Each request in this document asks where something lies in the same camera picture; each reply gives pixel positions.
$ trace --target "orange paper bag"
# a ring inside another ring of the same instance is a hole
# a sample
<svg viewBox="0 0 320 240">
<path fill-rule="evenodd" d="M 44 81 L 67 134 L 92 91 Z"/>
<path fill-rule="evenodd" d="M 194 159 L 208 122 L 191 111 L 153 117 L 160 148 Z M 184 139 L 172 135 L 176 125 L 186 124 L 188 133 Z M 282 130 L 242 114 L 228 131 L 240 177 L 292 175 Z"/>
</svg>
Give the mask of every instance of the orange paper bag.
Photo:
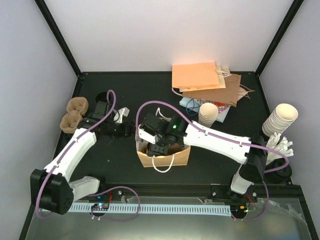
<svg viewBox="0 0 320 240">
<path fill-rule="evenodd" d="M 172 65 L 173 88 L 209 88 L 218 86 L 219 79 L 214 62 Z"/>
<path fill-rule="evenodd" d="M 184 91 L 182 96 L 192 99 L 205 99 L 231 106 L 237 106 L 241 75 L 232 74 L 224 78 L 225 88 L 198 91 Z"/>
</svg>

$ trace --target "black table surface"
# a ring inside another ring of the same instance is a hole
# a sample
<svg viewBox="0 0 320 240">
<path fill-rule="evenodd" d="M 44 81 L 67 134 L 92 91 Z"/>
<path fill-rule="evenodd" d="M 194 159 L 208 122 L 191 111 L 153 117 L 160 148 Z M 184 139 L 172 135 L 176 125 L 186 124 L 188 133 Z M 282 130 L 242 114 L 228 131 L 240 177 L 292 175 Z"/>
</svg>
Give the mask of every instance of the black table surface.
<svg viewBox="0 0 320 240">
<path fill-rule="evenodd" d="M 179 105 L 181 97 L 171 91 L 171 72 L 103 72 L 85 73 L 77 96 L 89 102 L 87 113 L 96 107 L 96 96 L 112 89 L 116 93 L 117 109 L 127 107 L 129 118 L 135 119 L 138 108 L 145 102 L 159 100 L 167 102 L 186 114 Z M 243 97 L 236 107 L 231 107 L 224 123 L 214 122 L 212 129 L 244 137 L 251 137 L 261 131 L 263 122 L 269 115 L 264 93 L 259 79 L 253 73 L 242 73 L 241 84 L 255 90 Z M 140 114 L 139 122 L 146 113 L 161 113 L 171 116 L 174 112 L 156 104 L 146 106 Z M 199 147 L 191 147 L 186 166 L 173 166 L 167 173 L 144 168 L 137 156 L 134 137 L 114 138 L 101 136 L 91 147 L 74 170 L 71 181 L 88 174 L 105 177 L 108 184 L 156 184 L 156 185 L 210 185 L 229 184 L 239 164 L 230 158 Z"/>
</svg>

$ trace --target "paper cup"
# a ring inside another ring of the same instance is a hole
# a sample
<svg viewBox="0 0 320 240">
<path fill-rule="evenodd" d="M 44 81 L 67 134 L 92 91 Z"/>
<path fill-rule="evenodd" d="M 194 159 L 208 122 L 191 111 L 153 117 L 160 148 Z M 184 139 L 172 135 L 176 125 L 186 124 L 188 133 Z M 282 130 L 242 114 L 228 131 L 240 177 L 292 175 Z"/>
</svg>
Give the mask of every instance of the paper cup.
<svg viewBox="0 0 320 240">
<path fill-rule="evenodd" d="M 298 117 L 298 110 L 287 103 L 281 103 L 276 106 L 275 115 L 279 117 L 283 122 L 293 122 Z"/>
<path fill-rule="evenodd" d="M 212 124 L 216 121 L 219 110 L 216 105 L 212 103 L 204 103 L 199 109 L 199 124 L 210 128 Z"/>
</svg>

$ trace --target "black plastic part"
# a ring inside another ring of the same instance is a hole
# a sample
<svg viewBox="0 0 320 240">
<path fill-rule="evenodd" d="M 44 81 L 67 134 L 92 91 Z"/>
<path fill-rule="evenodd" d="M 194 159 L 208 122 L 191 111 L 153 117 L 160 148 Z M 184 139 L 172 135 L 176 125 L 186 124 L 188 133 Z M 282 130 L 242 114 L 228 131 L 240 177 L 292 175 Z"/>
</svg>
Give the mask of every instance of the black plastic part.
<svg viewBox="0 0 320 240">
<path fill-rule="evenodd" d="M 169 122 L 169 125 L 164 130 L 164 139 L 162 145 L 173 145 L 175 143 L 184 147 L 184 137 L 187 136 L 186 129 L 188 127 L 187 121 L 185 121 L 180 115 L 174 114 Z"/>
<path fill-rule="evenodd" d="M 69 61 L 75 75 L 79 77 L 81 75 L 80 68 L 78 67 L 78 64 L 72 55 L 64 37 L 62 36 L 62 33 L 60 32 L 58 25 L 56 24 L 46 2 L 44 0 L 34 0 L 37 4 L 38 8 L 40 9 L 44 19 L 46 20 L 46 23 L 50 27 L 53 35 L 55 36 L 55 39 L 59 43 L 59 46 L 61 47 L 64 55 L 66 56 L 67 60 Z"/>
<path fill-rule="evenodd" d="M 212 194 L 209 199 L 214 202 L 223 202 L 233 205 L 244 205 L 249 202 L 245 195 L 241 195 L 231 191 L 230 185 L 215 185 L 211 187 Z M 257 198 L 253 196 L 254 187 L 250 186 L 245 194 L 248 194 L 253 202 L 257 202 Z"/>
<path fill-rule="evenodd" d="M 143 119 L 143 122 L 140 125 L 140 129 L 144 130 L 146 133 L 152 136 L 158 135 L 162 138 L 163 135 L 161 133 L 168 124 L 169 122 L 167 120 L 160 119 L 154 114 L 148 113 Z"/>
<path fill-rule="evenodd" d="M 159 146 L 156 144 L 148 143 L 147 149 L 148 149 L 147 155 L 149 157 L 152 157 L 152 156 L 158 157 L 158 156 L 167 156 L 169 147 L 167 145 Z"/>
<path fill-rule="evenodd" d="M 298 12 L 301 4 L 304 2 L 304 0 L 294 0 L 286 13 L 284 19 L 282 20 L 282 23 L 280 27 L 278 28 L 276 34 L 274 35 L 272 42 L 270 43 L 268 49 L 266 50 L 258 68 L 255 71 L 255 74 L 260 76 L 267 66 L 271 56 L 275 52 L 278 44 L 280 43 L 282 37 L 285 35 L 289 25 L 291 24 L 292 20 L 294 19 L 296 13 Z"/>
<path fill-rule="evenodd" d="M 109 209 L 109 204 L 108 203 L 104 203 L 102 206 L 99 205 L 99 203 L 96 203 L 94 205 L 91 206 L 90 210 L 92 211 L 93 209 L 96 209 L 96 210 L 108 210 Z M 103 215 L 105 215 L 105 213 L 99 213 L 99 212 L 93 212 L 92 213 L 94 216 L 96 217 L 102 217 Z"/>
<path fill-rule="evenodd" d="M 46 170 L 35 169 L 30 175 L 31 204 L 34 206 L 47 174 Z M 62 174 L 51 175 L 44 187 L 39 207 L 63 215 L 69 210 L 73 201 L 73 190 Z"/>
<path fill-rule="evenodd" d="M 236 219 L 244 219 L 247 215 L 247 212 L 245 212 L 246 209 L 247 208 L 241 209 L 240 206 L 233 206 L 231 213 Z"/>
<path fill-rule="evenodd" d="M 103 119 L 104 116 L 109 112 L 111 107 L 112 107 L 112 105 L 107 102 L 98 101 L 95 106 L 95 111 L 92 114 L 92 118 L 94 120 L 98 120 L 98 121 Z M 113 117 L 114 117 L 114 113 L 112 112 L 108 118 L 113 119 Z"/>
<path fill-rule="evenodd" d="M 123 123 L 106 122 L 98 127 L 97 135 L 107 135 L 111 137 L 130 137 L 136 132 L 136 126 L 134 120 L 126 120 Z"/>
<path fill-rule="evenodd" d="M 263 137 L 260 135 L 254 135 L 251 138 L 251 142 L 255 145 L 266 146 Z M 264 179 L 267 156 L 267 151 L 251 147 L 246 164 L 240 168 L 240 176 L 250 182 L 261 183 Z"/>
<path fill-rule="evenodd" d="M 107 92 L 106 91 L 103 91 L 103 92 L 100 92 L 96 97 L 95 97 L 95 102 L 105 102 L 107 103 Z"/>
<path fill-rule="evenodd" d="M 284 165 L 285 162 L 286 161 L 283 158 L 276 159 L 272 163 L 268 164 L 268 166 L 266 166 L 265 169 L 268 170 L 268 169 L 280 167 Z M 292 175 L 292 169 L 288 165 L 285 168 L 280 169 L 278 171 L 268 172 L 264 175 L 264 177 L 273 184 L 279 184 L 279 183 L 285 182 L 287 179 L 291 177 L 291 175 Z"/>
<path fill-rule="evenodd" d="M 84 119 L 82 119 L 78 126 L 77 129 L 89 129 L 90 127 L 92 127 L 93 125 L 95 125 L 98 121 L 97 120 L 94 120 L 92 118 L 88 118 L 88 117 L 85 117 Z"/>
</svg>

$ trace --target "cable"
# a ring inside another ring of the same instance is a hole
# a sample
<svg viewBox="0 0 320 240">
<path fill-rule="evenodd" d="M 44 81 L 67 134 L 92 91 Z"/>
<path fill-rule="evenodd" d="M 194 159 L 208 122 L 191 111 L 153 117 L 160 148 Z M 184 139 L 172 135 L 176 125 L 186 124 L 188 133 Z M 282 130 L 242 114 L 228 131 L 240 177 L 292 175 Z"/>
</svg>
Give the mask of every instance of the cable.
<svg viewBox="0 0 320 240">
<path fill-rule="evenodd" d="M 114 112 L 114 113 L 118 113 L 118 118 L 117 118 L 116 120 L 113 120 L 113 122 L 115 123 L 116 121 L 119 120 L 119 118 L 120 118 L 120 113 L 119 113 L 119 111 L 116 110 L 116 109 L 114 109 L 113 112 Z"/>
<path fill-rule="evenodd" d="M 263 215 L 265 215 L 265 213 L 267 212 L 268 207 L 269 207 L 269 191 L 268 191 L 268 188 L 267 188 L 266 183 L 265 183 L 264 181 L 262 181 L 262 183 L 263 183 L 263 185 L 264 185 L 265 193 L 266 193 L 266 205 L 265 205 L 265 208 L 264 208 L 263 212 L 260 213 L 258 216 L 255 216 L 255 217 L 250 218 L 250 219 L 240 219 L 240 218 L 236 218 L 236 217 L 231 213 L 231 217 L 232 217 L 234 220 L 243 221 L 243 222 L 250 222 L 250 221 L 257 220 L 257 219 L 261 218 Z"/>
<path fill-rule="evenodd" d="M 248 194 L 245 195 L 247 199 L 249 199 L 250 203 L 253 203 L 254 206 L 256 206 L 256 204 L 254 203 L 254 201 L 252 201 L 252 199 L 250 198 L 250 196 Z"/>
<path fill-rule="evenodd" d="M 157 101 L 157 100 L 153 100 L 153 101 L 147 101 L 145 102 L 144 104 L 142 104 L 137 113 L 136 113 L 136 116 L 135 116 L 135 134 L 136 134 L 136 138 L 137 139 L 140 139 L 139 137 L 139 115 L 140 115 L 140 112 L 141 110 L 146 106 L 146 105 L 149 105 L 149 104 L 160 104 L 160 105 L 164 105 L 164 106 L 167 106 L 173 110 L 175 110 L 188 124 L 190 124 L 191 126 L 193 126 L 195 129 L 197 129 L 199 132 L 202 132 L 202 133 L 206 133 L 205 130 L 201 129 L 200 127 L 198 127 L 197 125 L 193 124 L 181 111 L 179 111 L 176 107 L 170 105 L 169 103 L 166 103 L 166 102 L 163 102 L 163 101 Z M 275 153 L 275 154 L 278 154 L 279 156 L 281 156 L 282 158 L 284 158 L 285 160 L 285 163 L 282 165 L 282 166 L 278 166 L 278 167 L 275 167 L 275 168 L 272 168 L 272 169 L 269 169 L 269 170 L 265 170 L 264 173 L 270 173 L 270 172 L 274 172 L 274 171 L 278 171 L 280 169 L 284 169 L 286 166 L 288 166 L 289 164 L 289 159 L 286 155 L 284 155 L 283 153 L 279 152 L 279 151 L 276 151 L 274 149 L 271 149 L 271 148 L 268 148 L 268 147 L 265 147 L 265 146 L 260 146 L 260 145 L 256 145 L 256 144 L 252 144 L 252 143 L 246 143 L 246 142 L 242 142 L 240 143 L 239 141 L 236 141 L 236 140 L 232 140 L 232 139 L 229 139 L 227 137 L 223 137 L 223 136 L 219 136 L 217 134 L 214 134 L 212 132 L 208 132 L 208 134 L 212 137 L 216 137 L 218 139 L 222 139 L 222 140 L 225 140 L 225 141 L 228 141 L 228 142 L 231 142 L 231 143 L 234 143 L 234 144 L 237 144 L 237 145 L 243 145 L 243 146 L 248 146 L 248 147 L 252 147 L 252 148 L 256 148 L 256 149 L 262 149 L 264 151 L 269 151 L 269 152 L 272 152 L 272 153 Z"/>
<path fill-rule="evenodd" d="M 190 102 L 193 102 L 193 107 L 192 107 L 192 109 L 191 108 L 188 108 L 188 104 L 190 103 Z M 199 112 L 196 112 L 196 113 L 194 113 L 194 114 L 190 114 L 190 112 L 193 110 L 193 109 L 197 109 L 197 108 L 200 108 L 200 106 L 195 106 L 195 100 L 193 99 L 193 98 L 191 98 L 189 101 L 188 101 L 188 103 L 185 105 L 185 111 L 186 111 L 186 113 L 189 115 L 189 116 L 191 116 L 191 117 L 193 117 L 193 116 L 195 116 L 195 115 L 197 115 Z"/>
<path fill-rule="evenodd" d="M 108 192 L 108 194 L 109 194 L 109 201 L 108 201 L 108 204 L 110 204 L 110 203 L 111 203 L 111 200 L 112 200 L 112 198 L 113 198 L 114 196 L 113 196 L 113 194 L 112 194 L 112 192 L 111 192 L 111 191 L 109 191 L 109 192 Z"/>
<path fill-rule="evenodd" d="M 79 140 L 83 135 L 85 135 L 86 133 L 90 132 L 92 129 L 94 129 L 96 126 L 98 126 L 99 124 L 103 123 L 108 117 L 109 115 L 113 112 L 113 110 L 115 109 L 115 105 L 116 105 L 116 93 L 113 91 L 113 90 L 109 90 L 107 93 L 106 93 L 106 99 L 108 100 L 108 103 L 109 103 L 109 96 L 110 94 L 113 95 L 113 103 L 112 103 L 112 107 L 111 109 L 109 110 L 109 112 L 100 120 L 98 121 L 96 124 L 92 125 L 91 127 L 89 127 L 87 130 L 85 130 L 83 133 L 81 133 L 77 138 L 76 140 Z M 72 141 L 68 146 L 67 148 L 63 151 L 63 153 L 61 154 L 61 156 L 59 157 L 59 159 L 56 161 L 56 164 L 59 165 L 59 163 L 61 162 L 61 160 L 64 158 L 64 156 L 67 154 L 67 152 L 71 149 L 71 147 L 76 143 L 76 141 Z M 41 199 L 41 196 L 42 196 L 42 193 L 45 189 L 45 186 L 50 178 L 50 176 L 52 175 L 52 173 L 54 172 L 54 170 L 56 169 L 57 167 L 54 166 L 50 172 L 46 175 L 46 177 L 44 178 L 43 180 L 43 183 L 39 189 L 39 192 L 38 192 L 38 195 L 36 197 L 36 202 L 35 202 L 35 214 L 38 218 L 40 219 L 45 219 L 46 217 L 48 217 L 48 215 L 46 216 L 42 216 L 40 214 L 40 210 L 39 210 L 39 205 L 40 205 L 40 199 Z"/>
<path fill-rule="evenodd" d="M 105 191 L 103 191 L 103 192 L 100 192 L 100 193 L 90 194 L 90 195 L 88 195 L 88 197 L 97 197 L 97 196 L 103 195 L 103 194 L 105 194 L 105 193 L 107 193 L 107 192 L 110 192 L 110 191 L 112 191 L 112 190 L 115 190 L 115 189 L 128 189 L 128 190 L 130 190 L 131 192 L 133 192 L 133 194 L 136 196 L 136 199 L 137 199 L 137 201 L 138 201 L 138 207 L 137 207 L 137 210 L 136 210 L 135 214 L 134 214 L 133 216 L 127 218 L 127 219 L 115 219 L 115 218 L 102 217 L 102 216 L 97 217 L 97 216 L 94 216 L 94 213 L 93 213 L 93 212 L 94 212 L 94 209 L 92 209 L 92 210 L 91 210 L 92 219 L 94 219 L 94 218 L 98 218 L 98 219 L 99 219 L 99 218 L 100 218 L 100 219 L 105 219 L 105 220 L 110 220 L 110 221 L 114 221 L 114 222 L 121 222 L 121 223 L 123 223 L 123 222 L 129 222 L 129 221 L 131 221 L 132 219 L 136 218 L 136 216 L 138 215 L 138 213 L 139 213 L 139 211 L 140 211 L 140 205 L 141 205 L 141 203 L 140 203 L 140 198 L 139 198 L 138 194 L 135 192 L 135 190 L 133 190 L 133 189 L 130 188 L 130 187 L 127 187 L 127 186 L 115 186 L 115 187 L 112 187 L 112 188 L 110 188 L 110 189 L 108 189 L 108 190 L 105 190 Z"/>
<path fill-rule="evenodd" d="M 175 160 L 175 155 L 173 154 L 172 160 L 171 160 L 171 163 L 170 163 L 169 167 L 168 167 L 166 170 L 161 171 L 161 170 L 159 170 L 159 169 L 155 166 L 155 155 L 153 155 L 153 156 L 152 156 L 152 166 L 153 166 L 153 168 L 154 168 L 156 171 L 158 171 L 159 173 L 164 174 L 164 173 L 167 173 L 167 172 L 171 169 L 172 164 L 174 164 L 174 160 Z"/>
</svg>

